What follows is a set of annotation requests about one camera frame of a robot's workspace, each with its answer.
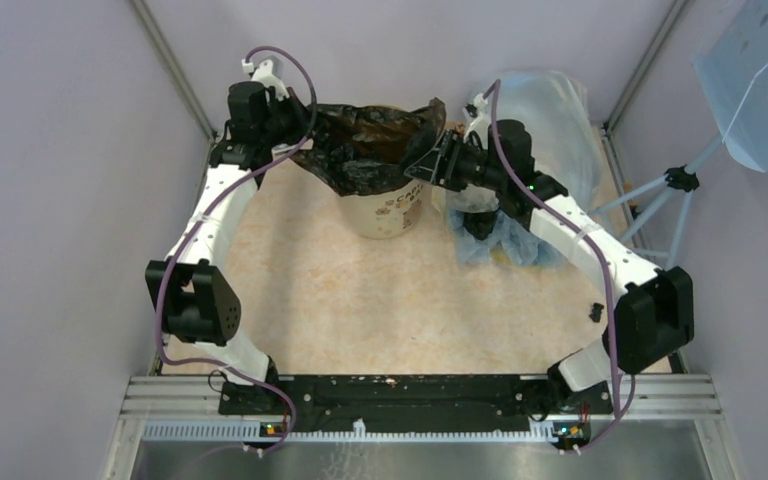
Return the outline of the black trash bag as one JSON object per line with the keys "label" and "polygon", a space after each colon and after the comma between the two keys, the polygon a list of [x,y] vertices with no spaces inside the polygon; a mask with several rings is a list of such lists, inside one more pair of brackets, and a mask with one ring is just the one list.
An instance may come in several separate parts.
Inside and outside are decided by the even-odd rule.
{"label": "black trash bag", "polygon": [[493,233],[498,217],[498,211],[465,212],[463,227],[476,240],[485,241]]}
{"label": "black trash bag", "polygon": [[446,119],[439,98],[412,111],[320,104],[312,146],[291,160],[341,197],[388,193],[409,183],[405,169],[435,146]]}

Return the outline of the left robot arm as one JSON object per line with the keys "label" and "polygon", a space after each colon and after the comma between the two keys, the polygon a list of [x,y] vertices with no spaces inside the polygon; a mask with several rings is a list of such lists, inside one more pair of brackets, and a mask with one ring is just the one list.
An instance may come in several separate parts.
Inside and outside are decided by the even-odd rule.
{"label": "left robot arm", "polygon": [[243,333],[242,306],[223,274],[232,237],[265,173],[277,166],[275,148],[297,152],[310,133],[311,115],[281,83],[243,81],[228,89],[229,119],[210,151],[203,188],[184,232],[145,281],[155,310],[154,341],[162,363],[175,365],[164,342],[198,348],[195,362],[223,375],[224,414],[273,414],[290,409],[280,393],[274,361]]}

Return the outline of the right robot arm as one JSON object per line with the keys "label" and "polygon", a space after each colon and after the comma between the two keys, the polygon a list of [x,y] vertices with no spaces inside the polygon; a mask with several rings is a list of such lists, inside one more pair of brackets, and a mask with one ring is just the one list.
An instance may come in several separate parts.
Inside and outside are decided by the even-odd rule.
{"label": "right robot arm", "polygon": [[638,256],[594,222],[554,177],[539,171],[532,137],[516,120],[476,134],[445,131],[406,176],[450,192],[469,186],[490,190],[500,211],[547,242],[605,295],[607,325],[601,337],[552,365],[546,397],[560,412],[572,412],[587,390],[623,374],[636,375],[687,345],[694,337],[690,275],[664,269]]}

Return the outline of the beige round trash bin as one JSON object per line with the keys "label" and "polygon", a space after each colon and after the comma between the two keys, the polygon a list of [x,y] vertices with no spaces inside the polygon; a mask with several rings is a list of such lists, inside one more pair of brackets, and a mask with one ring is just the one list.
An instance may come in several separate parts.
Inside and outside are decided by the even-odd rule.
{"label": "beige round trash bin", "polygon": [[419,214],[422,187],[404,169],[426,119],[417,112],[373,105],[347,107],[343,120],[350,150],[341,165],[341,212],[361,236],[383,240],[402,235]]}

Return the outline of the white clear plastic bag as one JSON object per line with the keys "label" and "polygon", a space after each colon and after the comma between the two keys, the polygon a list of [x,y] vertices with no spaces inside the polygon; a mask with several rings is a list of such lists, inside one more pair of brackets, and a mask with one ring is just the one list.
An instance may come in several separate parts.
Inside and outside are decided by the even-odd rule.
{"label": "white clear plastic bag", "polygon": [[446,204],[449,208],[464,213],[493,212],[499,208],[496,193],[490,189],[468,185],[461,191],[448,191]]}

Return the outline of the blue plastic bag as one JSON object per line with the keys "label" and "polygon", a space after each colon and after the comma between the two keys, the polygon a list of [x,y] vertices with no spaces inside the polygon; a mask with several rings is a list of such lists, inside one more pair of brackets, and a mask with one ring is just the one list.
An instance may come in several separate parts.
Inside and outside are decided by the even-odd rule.
{"label": "blue plastic bag", "polygon": [[463,227],[464,212],[447,209],[444,220],[454,237],[455,255],[462,265],[490,262],[517,267],[556,268],[567,263],[565,257],[548,242],[538,239],[513,219],[498,211],[493,233],[478,241]]}

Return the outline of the large translucent plastic bag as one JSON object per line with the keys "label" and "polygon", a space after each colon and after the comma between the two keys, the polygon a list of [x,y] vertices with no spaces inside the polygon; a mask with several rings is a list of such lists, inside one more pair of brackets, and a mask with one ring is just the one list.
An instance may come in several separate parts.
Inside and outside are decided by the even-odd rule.
{"label": "large translucent plastic bag", "polygon": [[565,186],[579,206],[590,207],[599,190],[602,153],[584,86],[552,70],[508,71],[497,78],[497,117],[523,123],[536,169]]}

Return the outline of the small black plastic clip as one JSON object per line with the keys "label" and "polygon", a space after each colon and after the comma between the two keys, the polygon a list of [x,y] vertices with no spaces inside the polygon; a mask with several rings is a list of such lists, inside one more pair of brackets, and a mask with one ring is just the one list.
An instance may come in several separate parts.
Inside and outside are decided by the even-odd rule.
{"label": "small black plastic clip", "polygon": [[588,313],[588,318],[594,323],[600,323],[604,308],[605,306],[601,303],[592,303]]}

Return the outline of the blue perforated lamp panel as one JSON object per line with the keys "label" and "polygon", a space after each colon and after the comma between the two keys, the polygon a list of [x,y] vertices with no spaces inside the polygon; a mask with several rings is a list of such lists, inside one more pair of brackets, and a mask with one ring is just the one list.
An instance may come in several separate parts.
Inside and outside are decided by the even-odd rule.
{"label": "blue perforated lamp panel", "polygon": [[742,166],[768,172],[768,0],[716,1],[692,65],[721,142]]}

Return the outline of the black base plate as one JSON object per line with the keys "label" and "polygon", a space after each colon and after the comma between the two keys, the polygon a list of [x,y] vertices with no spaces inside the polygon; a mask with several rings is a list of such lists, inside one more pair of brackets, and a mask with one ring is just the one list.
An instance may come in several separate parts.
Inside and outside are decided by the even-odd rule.
{"label": "black base plate", "polygon": [[275,416],[296,433],[346,432],[356,421],[371,433],[524,432],[552,415],[613,413],[605,382],[569,393],[544,375],[296,375],[275,385],[228,382],[218,412]]}

